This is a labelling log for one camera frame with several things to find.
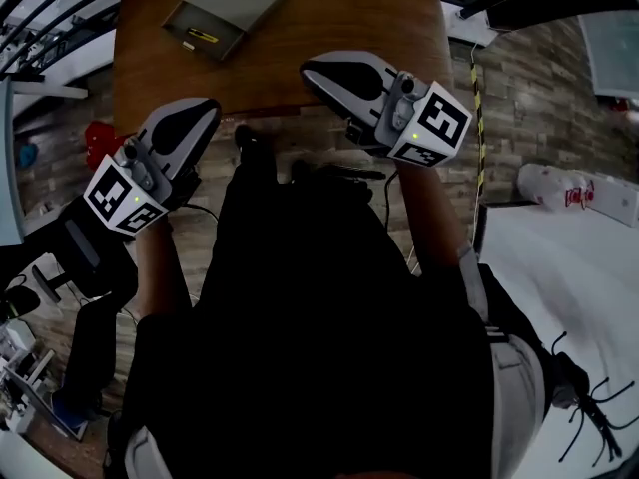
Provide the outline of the white flat board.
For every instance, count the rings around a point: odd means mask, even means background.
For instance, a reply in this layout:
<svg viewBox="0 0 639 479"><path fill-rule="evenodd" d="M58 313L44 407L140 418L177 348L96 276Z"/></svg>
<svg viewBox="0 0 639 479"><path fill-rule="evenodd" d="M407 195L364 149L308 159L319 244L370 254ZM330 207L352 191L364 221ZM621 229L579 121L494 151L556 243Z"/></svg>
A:
<svg viewBox="0 0 639 479"><path fill-rule="evenodd" d="M591 209L630 228L639 229L639 185L598 174L591 175L590 181L593 184Z"/></svg>

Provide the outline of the red object on floor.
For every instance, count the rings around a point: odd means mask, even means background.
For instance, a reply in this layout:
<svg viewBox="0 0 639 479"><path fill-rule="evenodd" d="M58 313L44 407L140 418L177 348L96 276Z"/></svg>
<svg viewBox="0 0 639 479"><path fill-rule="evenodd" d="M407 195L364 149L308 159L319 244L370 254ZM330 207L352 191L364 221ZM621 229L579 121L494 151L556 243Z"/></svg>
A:
<svg viewBox="0 0 639 479"><path fill-rule="evenodd" d="M85 130L87 146L86 162L89 169L95 172L105 156L112 156L124 144L127 137L118 136L113 125L101 121L93 121Z"/></svg>

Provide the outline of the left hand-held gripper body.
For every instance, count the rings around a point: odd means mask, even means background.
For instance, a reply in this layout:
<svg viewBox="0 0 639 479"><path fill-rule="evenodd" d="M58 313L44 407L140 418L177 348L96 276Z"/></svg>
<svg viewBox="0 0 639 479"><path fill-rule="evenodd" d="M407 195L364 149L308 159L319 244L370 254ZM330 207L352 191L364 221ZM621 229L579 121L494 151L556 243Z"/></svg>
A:
<svg viewBox="0 0 639 479"><path fill-rule="evenodd" d="M173 180L136 139L101 161L84 200L111 231L129 237L185 204L201 182L197 171Z"/></svg>

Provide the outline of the white floor plate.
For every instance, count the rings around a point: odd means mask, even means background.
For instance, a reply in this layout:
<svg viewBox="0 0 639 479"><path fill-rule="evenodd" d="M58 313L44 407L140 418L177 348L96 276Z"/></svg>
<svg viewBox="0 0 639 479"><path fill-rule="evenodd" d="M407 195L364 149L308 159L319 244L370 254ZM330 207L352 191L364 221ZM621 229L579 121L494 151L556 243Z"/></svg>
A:
<svg viewBox="0 0 639 479"><path fill-rule="evenodd" d="M471 46L488 47L500 33L492 29L487 13L481 11L469 18L462 18L460 6L440 2L447 37L450 40L468 43Z"/></svg>

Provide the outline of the pile of white equipment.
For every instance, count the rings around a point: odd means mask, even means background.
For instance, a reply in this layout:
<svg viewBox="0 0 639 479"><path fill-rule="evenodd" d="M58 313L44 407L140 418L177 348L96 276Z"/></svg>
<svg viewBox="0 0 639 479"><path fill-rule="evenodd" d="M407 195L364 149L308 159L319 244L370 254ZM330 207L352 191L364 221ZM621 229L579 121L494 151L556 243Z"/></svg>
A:
<svg viewBox="0 0 639 479"><path fill-rule="evenodd" d="M9 320L4 329L15 347L15 353L8 362L0 366L0 379L7 380L18 389L20 403L26 406L27 411L38 413L60 434L81 442L88 423L82 422L76 428L67 425L52 408L53 385L47 386L44 377L41 377L46 373L55 351L44 349L45 353L41 356L34 355L36 338L28 324L21 319Z"/></svg>

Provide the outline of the person's left forearm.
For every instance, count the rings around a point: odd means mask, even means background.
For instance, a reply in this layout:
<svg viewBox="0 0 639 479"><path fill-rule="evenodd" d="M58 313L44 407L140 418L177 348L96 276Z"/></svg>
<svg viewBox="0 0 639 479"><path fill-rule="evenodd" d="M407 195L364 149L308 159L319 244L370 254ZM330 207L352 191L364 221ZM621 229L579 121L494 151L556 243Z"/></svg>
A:
<svg viewBox="0 0 639 479"><path fill-rule="evenodd" d="M168 218L162 216L136 236L137 298L142 318L192 307L172 231Z"/></svg>

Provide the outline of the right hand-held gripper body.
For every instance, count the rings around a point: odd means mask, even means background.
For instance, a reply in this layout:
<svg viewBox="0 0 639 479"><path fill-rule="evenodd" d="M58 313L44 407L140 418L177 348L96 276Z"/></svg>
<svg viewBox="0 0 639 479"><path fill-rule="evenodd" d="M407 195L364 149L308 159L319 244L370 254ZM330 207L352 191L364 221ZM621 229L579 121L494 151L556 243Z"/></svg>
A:
<svg viewBox="0 0 639 479"><path fill-rule="evenodd" d="M357 137L369 154L434 167L458 152L471 115L440 84L402 71L387 87L378 72L355 71L346 86L369 104L372 122Z"/></svg>

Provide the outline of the white table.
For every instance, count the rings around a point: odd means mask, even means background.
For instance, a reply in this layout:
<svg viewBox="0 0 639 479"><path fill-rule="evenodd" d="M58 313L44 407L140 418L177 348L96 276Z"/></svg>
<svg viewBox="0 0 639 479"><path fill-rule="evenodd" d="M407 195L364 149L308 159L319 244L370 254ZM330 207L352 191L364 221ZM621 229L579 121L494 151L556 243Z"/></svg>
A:
<svg viewBox="0 0 639 479"><path fill-rule="evenodd" d="M597 396L635 384L601 408L626 427L615 437L628 461L639 448L639 230L592 210L493 206L480 259L542 342L601 385Z"/></svg>

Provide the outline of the person's black clothed body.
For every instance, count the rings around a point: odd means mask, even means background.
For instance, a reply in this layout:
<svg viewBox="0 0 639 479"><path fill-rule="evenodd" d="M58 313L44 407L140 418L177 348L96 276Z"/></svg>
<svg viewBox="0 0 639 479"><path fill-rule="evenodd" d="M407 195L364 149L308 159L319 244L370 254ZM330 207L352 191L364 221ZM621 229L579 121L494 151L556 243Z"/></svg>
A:
<svg viewBox="0 0 639 479"><path fill-rule="evenodd" d="M140 319L105 479L511 479L550 352L468 242L412 274L353 185L235 131L198 301Z"/></svg>

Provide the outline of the yellow black striped floor tape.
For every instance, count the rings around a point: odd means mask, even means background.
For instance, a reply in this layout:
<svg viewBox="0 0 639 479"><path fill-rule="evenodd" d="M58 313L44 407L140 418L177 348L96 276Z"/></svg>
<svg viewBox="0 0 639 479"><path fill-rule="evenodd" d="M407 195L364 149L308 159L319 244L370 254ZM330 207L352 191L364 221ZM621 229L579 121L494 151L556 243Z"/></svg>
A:
<svg viewBox="0 0 639 479"><path fill-rule="evenodd" d="M477 197L481 199L484 194L485 185L485 164L487 156L487 146L485 141L485 125L483 119L483 107L481 93L479 88L478 73L474 59L470 62L470 74L473 84L473 98L475 106L475 115L477 121L477 139L478 139L478 170L477 170Z"/></svg>

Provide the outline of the wooden table with black legs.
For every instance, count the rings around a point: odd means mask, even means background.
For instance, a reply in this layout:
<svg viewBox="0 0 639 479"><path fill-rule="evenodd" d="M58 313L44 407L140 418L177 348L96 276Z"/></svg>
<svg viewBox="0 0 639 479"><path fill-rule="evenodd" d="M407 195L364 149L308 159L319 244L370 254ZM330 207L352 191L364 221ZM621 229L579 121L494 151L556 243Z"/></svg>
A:
<svg viewBox="0 0 639 479"><path fill-rule="evenodd" d="M335 50L371 52L424 81L453 84L440 0L283 0L222 62L187 50L163 24L179 0L122 0L114 54L114 125L137 131L156 108L208 97L225 114L311 105L300 65Z"/></svg>

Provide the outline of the white plastic bag red print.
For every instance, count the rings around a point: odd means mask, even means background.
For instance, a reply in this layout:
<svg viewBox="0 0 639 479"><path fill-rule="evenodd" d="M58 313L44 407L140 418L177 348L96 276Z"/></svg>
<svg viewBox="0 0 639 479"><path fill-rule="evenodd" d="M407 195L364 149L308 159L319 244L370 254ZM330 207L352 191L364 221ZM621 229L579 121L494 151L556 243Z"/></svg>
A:
<svg viewBox="0 0 639 479"><path fill-rule="evenodd" d="M539 164L523 165L517 176L519 193L553 212L580 212L594 201L594 185L582 174Z"/></svg>

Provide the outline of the person's right forearm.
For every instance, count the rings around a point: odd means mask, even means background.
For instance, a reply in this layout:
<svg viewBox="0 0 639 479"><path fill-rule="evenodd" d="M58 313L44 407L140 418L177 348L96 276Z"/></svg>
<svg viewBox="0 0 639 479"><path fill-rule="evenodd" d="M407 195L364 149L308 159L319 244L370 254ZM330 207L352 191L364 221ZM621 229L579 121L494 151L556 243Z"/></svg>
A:
<svg viewBox="0 0 639 479"><path fill-rule="evenodd" d="M406 162L397 162L396 169L421 268L458 266L459 252L468 245L466 228L437 171Z"/></svg>

